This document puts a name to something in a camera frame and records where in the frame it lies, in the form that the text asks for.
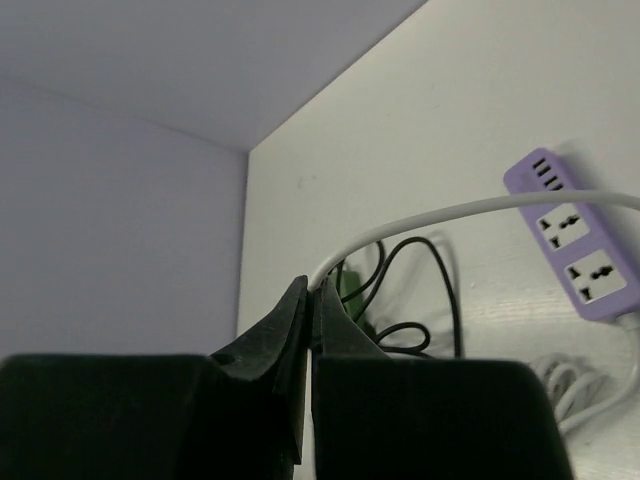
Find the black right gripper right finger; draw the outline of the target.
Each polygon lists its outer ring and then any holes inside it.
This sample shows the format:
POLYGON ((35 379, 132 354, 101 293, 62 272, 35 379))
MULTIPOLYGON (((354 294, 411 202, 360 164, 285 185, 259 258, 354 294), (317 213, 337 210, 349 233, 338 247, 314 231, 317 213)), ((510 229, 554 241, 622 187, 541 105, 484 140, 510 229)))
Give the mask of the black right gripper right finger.
POLYGON ((387 357, 346 314, 330 279, 313 292, 310 350, 314 360, 326 356, 387 357))

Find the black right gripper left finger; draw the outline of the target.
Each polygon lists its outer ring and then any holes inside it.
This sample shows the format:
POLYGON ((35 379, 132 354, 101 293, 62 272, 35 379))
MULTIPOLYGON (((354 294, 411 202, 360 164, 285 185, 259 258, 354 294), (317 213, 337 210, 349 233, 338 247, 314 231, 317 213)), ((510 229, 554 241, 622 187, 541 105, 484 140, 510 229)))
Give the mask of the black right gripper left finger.
POLYGON ((275 450, 270 458, 301 463, 307 349, 308 279, 293 279, 274 308, 211 355, 225 375, 222 398, 234 431, 275 450))

